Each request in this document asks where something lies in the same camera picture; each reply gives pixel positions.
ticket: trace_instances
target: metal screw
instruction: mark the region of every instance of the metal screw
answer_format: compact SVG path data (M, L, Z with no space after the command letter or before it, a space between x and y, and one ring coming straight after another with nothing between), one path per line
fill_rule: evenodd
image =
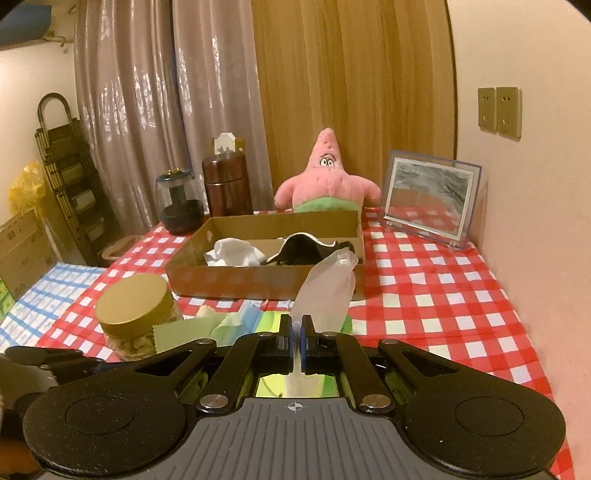
M228 404L228 397L217 393L205 395L201 399L201 405L205 408L224 408Z
M380 408L389 407L390 404L390 399L386 395L373 393L364 396L360 406L370 408L371 410L379 410Z

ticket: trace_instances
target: white wall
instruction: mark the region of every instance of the white wall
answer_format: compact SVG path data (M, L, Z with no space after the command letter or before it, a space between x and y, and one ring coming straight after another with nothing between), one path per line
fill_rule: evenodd
M52 10L56 34L72 38L73 16L67 14L70 2ZM72 45L64 53L58 43L41 43L0 50L0 224L11 215L8 189L12 179L32 160L39 160L35 130L39 128L37 105L50 92L61 93L78 116ZM66 123L57 100L47 104L47 127Z
M448 4L458 159L488 184L478 243L565 414L577 479L591 478L591 23L566 0ZM523 90L521 141L478 127L476 90L495 86Z

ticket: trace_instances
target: gold jar lid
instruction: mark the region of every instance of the gold jar lid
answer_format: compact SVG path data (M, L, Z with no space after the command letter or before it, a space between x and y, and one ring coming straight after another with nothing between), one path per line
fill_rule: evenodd
M96 318L107 335L132 340L165 322L173 304L165 279L154 273L140 273L105 290L96 303Z

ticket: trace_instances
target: picture frame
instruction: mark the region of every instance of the picture frame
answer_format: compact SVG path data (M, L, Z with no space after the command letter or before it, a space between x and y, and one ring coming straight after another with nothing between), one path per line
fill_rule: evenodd
M452 248L464 248L478 196L479 165L392 150L381 222Z

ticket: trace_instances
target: plastic bag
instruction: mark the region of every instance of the plastic bag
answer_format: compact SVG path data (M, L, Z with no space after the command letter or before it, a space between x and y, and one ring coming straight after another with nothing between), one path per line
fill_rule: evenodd
M294 371L287 376L287 397L316 398L323 387L322 375L301 372L300 329L302 315L311 315L317 332L339 332L355 291L353 268L359 258L342 248L315 265L301 286L291 309L294 329Z
M32 161L24 167L10 184L8 207L12 215L35 210L37 218L44 219L41 199L46 195L47 187L43 170L38 161Z
M47 215L43 211L42 201L48 192L47 183L43 174L43 167L37 160L24 167L10 184L8 190L8 208L12 215L25 214L33 209L36 217L43 224L51 248L56 253L58 261L62 262L61 251L57 247L56 240L61 243L52 230Z

